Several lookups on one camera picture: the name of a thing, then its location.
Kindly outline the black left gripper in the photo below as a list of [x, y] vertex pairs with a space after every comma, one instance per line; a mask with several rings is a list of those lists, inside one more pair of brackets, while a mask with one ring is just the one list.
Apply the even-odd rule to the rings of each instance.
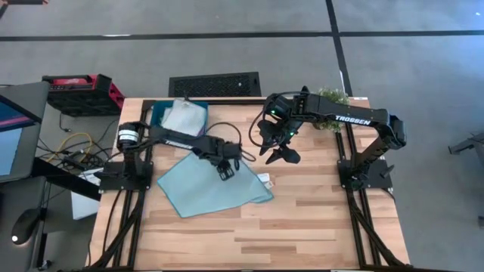
[[225, 141], [221, 138], [210, 138], [205, 150], [205, 159], [216, 166], [222, 181], [232, 178], [237, 171], [236, 160], [241, 160], [241, 144]]

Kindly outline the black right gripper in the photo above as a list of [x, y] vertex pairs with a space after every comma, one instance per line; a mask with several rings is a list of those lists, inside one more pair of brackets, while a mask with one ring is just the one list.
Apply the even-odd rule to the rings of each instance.
[[[262, 148], [268, 149], [289, 144], [290, 139], [298, 134], [302, 124], [302, 121], [295, 119], [279, 119], [277, 122], [262, 120], [260, 122]], [[300, 155], [295, 150], [289, 147], [279, 147], [279, 149], [272, 150], [272, 154], [267, 158], [265, 164], [269, 165], [280, 158], [288, 163], [298, 164], [300, 162]]]

